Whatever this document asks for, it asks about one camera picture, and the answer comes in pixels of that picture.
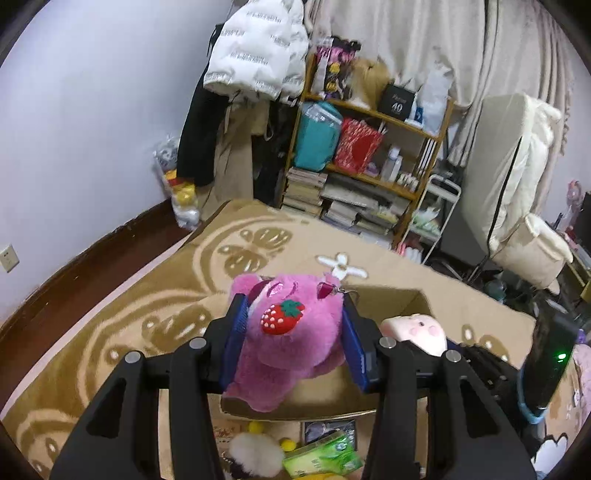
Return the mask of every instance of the white wall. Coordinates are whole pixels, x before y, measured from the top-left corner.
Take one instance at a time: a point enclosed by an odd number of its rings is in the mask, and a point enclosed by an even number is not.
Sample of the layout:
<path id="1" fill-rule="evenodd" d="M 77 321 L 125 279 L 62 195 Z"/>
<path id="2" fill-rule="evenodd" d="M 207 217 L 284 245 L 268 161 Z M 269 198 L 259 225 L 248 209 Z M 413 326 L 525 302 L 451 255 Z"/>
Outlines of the white wall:
<path id="1" fill-rule="evenodd" d="M 180 133 L 230 0 L 51 0 L 0 67 L 0 323 L 99 238 L 164 198 L 154 145 Z"/>

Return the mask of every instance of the pink plush toy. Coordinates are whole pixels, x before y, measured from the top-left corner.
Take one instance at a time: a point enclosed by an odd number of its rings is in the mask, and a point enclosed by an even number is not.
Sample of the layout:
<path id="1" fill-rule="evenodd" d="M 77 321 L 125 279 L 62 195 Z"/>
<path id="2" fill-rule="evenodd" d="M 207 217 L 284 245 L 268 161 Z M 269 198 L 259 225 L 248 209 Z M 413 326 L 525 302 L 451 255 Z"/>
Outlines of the pink plush toy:
<path id="1" fill-rule="evenodd" d="M 442 356 L 447 350 L 447 338 L 439 322 L 429 315 L 416 313 L 410 317 L 385 319 L 379 331 L 401 342 L 410 340 L 429 355 Z"/>
<path id="2" fill-rule="evenodd" d="M 256 411 L 271 411 L 302 378 L 345 360 L 340 343 L 343 295 L 331 275 L 254 274 L 234 279 L 230 298 L 248 295 L 248 326 L 234 382 L 224 393 Z"/>

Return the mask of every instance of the green package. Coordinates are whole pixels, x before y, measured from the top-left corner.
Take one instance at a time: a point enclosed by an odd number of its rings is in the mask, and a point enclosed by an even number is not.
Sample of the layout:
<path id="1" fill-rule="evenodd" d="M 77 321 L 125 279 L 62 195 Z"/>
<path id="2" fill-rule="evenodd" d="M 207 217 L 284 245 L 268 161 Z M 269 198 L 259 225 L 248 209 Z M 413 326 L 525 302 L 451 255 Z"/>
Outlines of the green package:
<path id="1" fill-rule="evenodd" d="M 283 467 L 292 478 L 314 473 L 347 475 L 362 466 L 347 434 L 341 431 L 294 450 L 283 460 Z"/>

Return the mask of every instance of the white flower shape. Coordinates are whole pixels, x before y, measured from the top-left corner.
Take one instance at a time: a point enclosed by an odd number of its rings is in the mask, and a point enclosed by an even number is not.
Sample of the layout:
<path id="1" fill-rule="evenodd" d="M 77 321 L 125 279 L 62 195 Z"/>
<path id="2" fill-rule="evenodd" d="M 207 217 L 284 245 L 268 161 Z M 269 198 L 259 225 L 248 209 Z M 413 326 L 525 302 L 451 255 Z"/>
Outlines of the white flower shape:
<path id="1" fill-rule="evenodd" d="M 347 275 L 361 278 L 368 278 L 369 276 L 363 268 L 348 266 L 347 263 L 349 262 L 349 257 L 344 253 L 337 254 L 336 259 L 325 257 L 324 255 L 318 255 L 316 260 L 322 265 L 332 268 L 330 274 L 338 278 L 340 281 L 343 281 Z"/>

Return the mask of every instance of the strawberry patch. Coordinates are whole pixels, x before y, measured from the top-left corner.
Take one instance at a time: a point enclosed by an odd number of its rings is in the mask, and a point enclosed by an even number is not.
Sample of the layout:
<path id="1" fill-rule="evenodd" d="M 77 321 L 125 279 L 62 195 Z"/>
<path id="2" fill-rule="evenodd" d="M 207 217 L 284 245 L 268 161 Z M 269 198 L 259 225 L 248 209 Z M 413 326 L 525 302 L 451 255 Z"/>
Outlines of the strawberry patch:
<path id="1" fill-rule="evenodd" d="M 269 335 L 283 335 L 296 326 L 301 319 L 306 307 L 299 301 L 284 300 L 281 303 L 273 304 L 261 317 L 261 329 Z"/>

